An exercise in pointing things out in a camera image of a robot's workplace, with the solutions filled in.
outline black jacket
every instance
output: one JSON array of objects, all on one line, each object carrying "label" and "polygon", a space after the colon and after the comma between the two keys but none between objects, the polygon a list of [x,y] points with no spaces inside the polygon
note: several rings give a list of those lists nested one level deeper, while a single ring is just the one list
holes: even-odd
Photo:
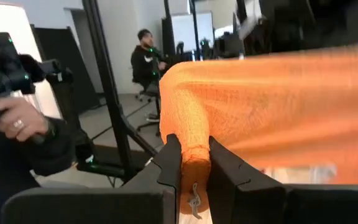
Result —
[{"label": "black jacket", "polygon": [[133,82],[140,83],[143,87],[148,86],[158,76],[153,71],[158,69],[158,63],[153,60],[156,55],[149,50],[136,46],[131,56],[131,65],[133,69]]},{"label": "black jacket", "polygon": [[29,172],[51,175],[71,166],[74,157],[72,144],[65,122],[50,119],[56,129],[53,139],[44,145],[8,140],[0,133],[0,216],[4,202],[23,190],[39,187]]}]

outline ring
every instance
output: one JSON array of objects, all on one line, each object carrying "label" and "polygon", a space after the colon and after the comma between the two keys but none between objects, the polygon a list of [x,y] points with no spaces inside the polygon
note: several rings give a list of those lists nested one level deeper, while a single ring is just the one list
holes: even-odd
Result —
[{"label": "ring", "polygon": [[18,119],[15,123],[13,123],[13,126],[20,130],[24,127],[24,123],[21,119]]}]

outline orange mesh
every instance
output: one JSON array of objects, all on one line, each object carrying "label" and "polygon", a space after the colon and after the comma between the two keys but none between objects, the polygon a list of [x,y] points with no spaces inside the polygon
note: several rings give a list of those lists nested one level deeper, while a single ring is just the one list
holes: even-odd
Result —
[{"label": "orange mesh", "polygon": [[160,91],[163,140],[177,135],[182,198],[197,182],[199,212],[208,208],[209,136],[254,167],[329,163],[334,184],[358,184],[358,47],[181,63]]}]

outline hand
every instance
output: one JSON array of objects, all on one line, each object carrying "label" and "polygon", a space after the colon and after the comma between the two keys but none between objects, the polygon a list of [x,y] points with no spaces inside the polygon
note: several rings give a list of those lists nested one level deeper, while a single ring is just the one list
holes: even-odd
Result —
[{"label": "hand", "polygon": [[158,64],[158,69],[159,69],[160,71],[165,70],[166,67],[167,67],[167,63],[165,63],[165,62],[160,62],[160,63]]},{"label": "hand", "polygon": [[48,132],[48,121],[24,98],[0,98],[0,132],[9,139],[24,142],[35,134]]}]

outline black curtain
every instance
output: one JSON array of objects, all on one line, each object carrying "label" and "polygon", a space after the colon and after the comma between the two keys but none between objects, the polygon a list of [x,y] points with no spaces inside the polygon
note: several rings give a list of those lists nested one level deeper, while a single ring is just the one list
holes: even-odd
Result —
[{"label": "black curtain", "polygon": [[73,72],[73,101],[77,113],[100,104],[80,50],[70,28],[33,28],[42,60],[57,59],[63,67]]}]

